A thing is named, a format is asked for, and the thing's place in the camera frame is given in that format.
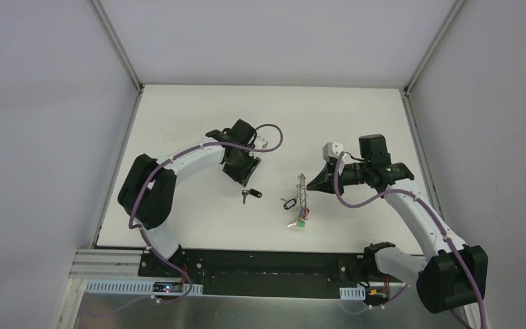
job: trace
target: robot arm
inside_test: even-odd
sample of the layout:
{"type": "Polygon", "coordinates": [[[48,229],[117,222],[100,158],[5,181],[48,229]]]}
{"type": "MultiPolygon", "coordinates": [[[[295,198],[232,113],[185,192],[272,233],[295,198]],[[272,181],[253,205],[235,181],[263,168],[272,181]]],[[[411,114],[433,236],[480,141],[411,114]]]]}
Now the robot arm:
{"type": "Polygon", "coordinates": [[[344,147],[339,143],[328,143],[324,146],[326,165],[308,184],[308,190],[335,193],[335,175],[338,175],[336,181],[339,194],[344,192],[343,188],[346,185],[369,185],[378,193],[384,194],[384,199],[404,220],[424,254],[424,257],[411,256],[392,243],[370,245],[364,249],[364,259],[369,263],[368,273],[364,275],[387,273],[402,280],[417,290],[422,303],[432,313],[476,302],[471,284],[445,241],[438,227],[440,225],[457,247],[481,295],[484,296],[488,262],[485,251],[480,246],[469,247],[426,201],[421,199],[417,202],[416,198],[422,193],[414,182],[414,176],[403,163],[391,163],[384,137],[360,137],[360,153],[363,159],[346,163],[350,162],[351,156],[345,154],[341,165],[336,168],[342,152],[345,153],[344,147]],[[391,190],[408,193],[396,193],[391,190]],[[438,224],[421,202],[432,211],[438,219],[438,224]]]}
{"type": "Polygon", "coordinates": [[[238,120],[233,127],[223,131],[208,132],[201,140],[200,147],[193,147],[166,156],[153,159],[146,154],[137,157],[131,166],[124,185],[118,194],[118,203],[126,212],[132,214],[145,181],[160,163],[171,160],[159,169],[152,180],[153,185],[147,187],[136,209],[137,226],[145,231],[145,236],[154,248],[165,258],[170,258],[178,249],[178,240],[167,217],[170,215],[175,187],[190,176],[205,168],[223,165],[223,172],[232,180],[246,186],[251,174],[255,171],[261,159],[252,156],[249,149],[255,147],[256,129],[243,120],[238,120]],[[219,145],[240,145],[242,149],[219,145]]]}

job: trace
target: white table surface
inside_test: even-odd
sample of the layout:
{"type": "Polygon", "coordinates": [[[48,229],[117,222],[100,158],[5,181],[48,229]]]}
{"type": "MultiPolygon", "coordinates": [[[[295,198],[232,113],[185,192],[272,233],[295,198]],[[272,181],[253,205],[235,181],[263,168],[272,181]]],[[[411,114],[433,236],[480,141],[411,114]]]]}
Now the white table surface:
{"type": "MultiPolygon", "coordinates": [[[[173,221],[185,248],[295,252],[361,252],[370,243],[390,241],[404,252],[421,254],[418,243],[382,199],[348,209],[335,195],[309,192],[305,228],[287,228],[295,209],[284,210],[280,198],[296,193],[297,175],[308,182],[324,166],[326,142],[343,143],[360,156],[358,137],[383,134],[393,162],[404,162],[425,191],[422,173],[398,90],[268,86],[146,86],[97,241],[98,246],[143,247],[139,232],[127,227],[128,215],[117,196],[136,156],[154,158],[196,145],[206,132],[231,127],[237,119],[252,126],[278,124],[284,144],[261,154],[261,164],[247,188],[263,193],[242,204],[241,187],[211,167],[179,185],[173,221]]],[[[259,135],[272,147],[273,128],[259,135]]],[[[365,185],[347,186],[344,198],[357,203],[373,196],[365,185]]]]}

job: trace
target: purple cable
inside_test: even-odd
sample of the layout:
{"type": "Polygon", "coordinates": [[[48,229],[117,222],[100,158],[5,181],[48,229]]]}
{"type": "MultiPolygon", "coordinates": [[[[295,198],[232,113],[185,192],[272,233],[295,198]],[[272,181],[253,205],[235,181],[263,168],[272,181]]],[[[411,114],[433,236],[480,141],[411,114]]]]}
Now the purple cable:
{"type": "Polygon", "coordinates": [[[176,297],[176,298],[174,298],[172,300],[160,299],[160,303],[161,304],[170,304],[170,303],[178,302],[178,301],[186,298],[186,296],[188,296],[188,294],[192,292],[192,286],[193,286],[192,280],[190,279],[190,276],[188,276],[188,273],[186,273],[180,267],[178,267],[178,266],[174,265],[173,263],[169,262],[156,249],[154,249],[154,247],[152,247],[152,244],[150,243],[150,240],[148,240],[148,237],[146,236],[146,233],[144,232],[144,230],[140,230],[140,235],[142,236],[142,239],[144,239],[144,242],[148,245],[148,247],[150,247],[150,250],[152,251],[154,256],[156,256],[156,258],[160,259],[164,264],[166,264],[166,265],[172,267],[173,269],[177,270],[178,272],[180,272],[180,274],[182,274],[182,276],[185,277],[185,279],[187,279],[188,284],[189,284],[188,290],[185,293],[183,293],[182,295],[180,295],[180,296],[178,296],[178,297],[176,297]]]}
{"type": "MultiPolygon", "coordinates": [[[[386,303],[382,304],[382,306],[387,306],[389,305],[390,303],[392,303],[393,301],[395,301],[398,297],[400,297],[405,291],[407,291],[408,289],[408,284],[404,284],[404,287],[402,287],[402,289],[396,294],[394,295],[394,297],[390,298],[390,300],[388,300],[386,303]]],[[[350,315],[360,315],[368,310],[373,310],[374,308],[365,308],[363,310],[360,310],[358,312],[351,312],[349,310],[347,310],[343,305],[342,305],[342,308],[344,309],[344,311],[350,315]]]]}
{"type": "Polygon", "coordinates": [[[374,195],[373,197],[371,197],[370,199],[368,199],[368,200],[366,200],[366,201],[364,201],[362,203],[359,203],[359,204],[349,204],[349,203],[347,203],[342,198],[342,195],[340,194],[340,189],[338,188],[338,182],[339,182],[339,179],[340,179],[340,177],[339,177],[340,175],[338,173],[339,173],[339,168],[340,168],[340,165],[342,164],[342,159],[344,158],[344,155],[345,155],[344,152],[340,153],[340,156],[338,157],[338,161],[336,162],[336,170],[337,170],[337,172],[334,175],[334,191],[336,192],[336,197],[338,197],[338,200],[340,200],[340,202],[344,206],[346,206],[348,208],[360,208],[360,207],[363,207],[363,206],[371,203],[372,201],[374,201],[376,199],[379,199],[380,197],[383,197],[384,195],[391,194],[391,193],[400,193],[400,194],[409,195],[412,199],[417,201],[426,210],[426,212],[430,215],[431,219],[434,221],[434,223],[436,224],[436,226],[440,230],[440,233],[442,234],[442,237],[446,240],[447,244],[451,248],[451,251],[455,254],[459,264],[463,268],[463,271],[464,271],[466,277],[468,278],[468,281],[471,284],[471,287],[473,288],[473,291],[475,292],[475,297],[477,298],[477,304],[479,305],[479,313],[480,313],[480,316],[481,316],[481,329],[487,329],[487,318],[486,318],[486,314],[485,314],[485,304],[483,303],[483,297],[481,296],[481,291],[479,290],[479,287],[477,286],[477,283],[476,283],[475,279],[473,278],[473,275],[471,274],[471,271],[466,266],[464,260],[462,259],[461,255],[459,254],[459,251],[457,250],[457,247],[453,243],[453,239],[447,237],[447,230],[445,230],[444,226],[441,224],[440,220],[438,219],[438,217],[436,216],[434,211],[421,198],[417,198],[414,193],[412,193],[410,191],[407,191],[407,190],[401,190],[401,189],[392,189],[392,190],[387,190],[387,191],[378,193],[378,194],[374,195]]]}
{"type": "Polygon", "coordinates": [[[460,315],[457,313],[456,310],[452,309],[450,310],[451,313],[457,318],[457,320],[466,328],[466,329],[473,329],[460,315]]]}
{"type": "MultiPolygon", "coordinates": [[[[243,151],[259,152],[259,153],[273,152],[276,149],[278,149],[281,146],[281,144],[283,144],[283,132],[282,132],[281,128],[279,128],[278,125],[274,125],[272,123],[265,123],[263,125],[260,125],[259,127],[255,128],[255,130],[259,130],[260,128],[263,128],[263,127],[273,127],[275,129],[277,129],[277,131],[279,132],[279,142],[278,142],[278,144],[276,146],[270,148],[270,149],[251,149],[249,147],[245,147],[245,146],[241,146],[241,145],[237,145],[237,144],[233,144],[233,143],[227,143],[227,142],[209,142],[209,143],[204,143],[202,145],[202,147],[219,145],[219,146],[235,147],[237,149],[242,149],[243,151]]],[[[178,159],[178,158],[180,158],[182,156],[185,156],[186,154],[189,154],[192,151],[196,151],[198,149],[201,149],[200,145],[195,145],[193,147],[185,149],[184,151],[181,151],[180,153],[178,153],[175,156],[173,156],[172,161],[174,161],[174,160],[176,160],[176,159],[178,159]]],[[[169,163],[171,163],[171,159],[166,159],[166,161],[164,161],[163,163],[159,164],[158,167],[154,168],[154,170],[150,172],[150,174],[148,175],[148,177],[144,181],[144,184],[142,185],[142,188],[140,189],[140,192],[139,192],[139,194],[138,194],[138,196],[136,198],[136,201],[134,202],[134,206],[132,207],[132,212],[130,214],[130,220],[128,221],[128,228],[130,230],[134,229],[134,228],[141,228],[142,227],[140,224],[134,225],[134,218],[136,218],[136,211],[138,210],[138,206],[140,205],[140,201],[142,201],[142,196],[144,195],[144,192],[146,192],[146,188],[148,187],[148,184],[150,184],[150,182],[152,181],[152,179],[154,178],[156,173],[160,169],[164,168],[164,166],[168,165],[169,163]]]]}
{"type": "Polygon", "coordinates": [[[84,306],[82,308],[82,313],[89,316],[89,317],[107,317],[108,315],[112,315],[114,313],[117,313],[121,310],[123,310],[124,308],[127,308],[128,306],[132,305],[132,304],[135,304],[136,302],[139,302],[140,300],[144,300],[144,299],[147,299],[147,298],[150,298],[150,296],[148,295],[144,295],[144,296],[139,296],[137,298],[134,298],[133,300],[129,301],[128,303],[122,305],[122,306],[119,306],[119,307],[116,307],[115,309],[111,310],[110,312],[106,312],[106,313],[98,313],[98,314],[95,314],[95,313],[90,313],[88,310],[86,310],[86,307],[84,306],[85,305],[85,301],[87,300],[86,298],[84,298],[84,300],[82,300],[82,306],[84,306]]]}
{"type": "MultiPolygon", "coordinates": [[[[256,127],[255,130],[259,130],[260,128],[263,128],[263,127],[273,127],[275,129],[277,129],[277,131],[279,132],[279,142],[277,143],[276,146],[270,148],[270,149],[252,149],[252,148],[249,148],[249,147],[244,147],[244,146],[241,146],[241,145],[237,145],[237,144],[233,144],[233,143],[226,143],[226,142],[209,142],[209,143],[204,143],[202,145],[195,145],[193,147],[190,147],[188,149],[185,149],[181,152],[179,152],[178,154],[176,154],[175,156],[173,156],[172,158],[172,161],[182,157],[182,156],[185,156],[186,154],[189,154],[190,152],[192,151],[196,151],[198,149],[201,149],[202,147],[208,147],[208,146],[216,146],[216,145],[220,145],[220,146],[229,146],[229,147],[235,147],[237,149],[242,149],[244,151],[251,151],[251,152],[259,152],[259,153],[268,153],[268,152],[272,152],[272,151],[275,151],[276,149],[278,149],[281,144],[283,144],[283,132],[281,130],[281,128],[279,128],[278,125],[274,125],[272,123],[265,123],[263,125],[260,125],[259,127],[256,127]]],[[[142,200],[142,196],[144,195],[144,192],[146,191],[146,188],[148,187],[148,184],[150,184],[150,182],[152,181],[152,179],[154,178],[154,176],[156,175],[156,173],[161,169],[163,168],[164,166],[166,166],[167,164],[171,163],[171,159],[167,159],[165,160],[163,163],[159,164],[158,167],[156,167],[149,175],[148,177],[146,178],[146,180],[144,181],[144,184],[142,185],[142,188],[140,189],[140,192],[136,198],[136,201],[134,202],[134,206],[132,207],[132,212],[130,214],[130,219],[128,221],[128,228],[130,229],[134,229],[134,228],[142,228],[142,226],[140,224],[136,224],[134,225],[134,219],[136,218],[136,211],[138,210],[138,206],[140,205],[140,201],[142,200]]],[[[183,293],[182,295],[176,297],[175,299],[173,300],[160,300],[160,303],[162,304],[170,304],[170,303],[173,303],[173,302],[178,302],[182,299],[184,299],[186,296],[188,296],[188,294],[192,291],[192,286],[193,286],[193,283],[192,283],[192,280],[190,279],[190,276],[188,276],[188,274],[183,271],[181,268],[179,268],[178,266],[174,265],[173,263],[169,262],[165,257],[163,257],[163,255],[161,255],[153,246],[152,244],[150,243],[150,240],[148,239],[148,237],[146,236],[144,230],[140,230],[140,235],[142,236],[142,239],[144,240],[144,242],[147,244],[147,246],[149,247],[149,250],[152,251],[152,253],[158,258],[160,259],[164,264],[172,267],[173,269],[177,270],[178,272],[180,272],[180,274],[182,274],[182,276],[184,276],[187,281],[188,281],[188,284],[190,285],[188,287],[188,290],[183,293]]]]}

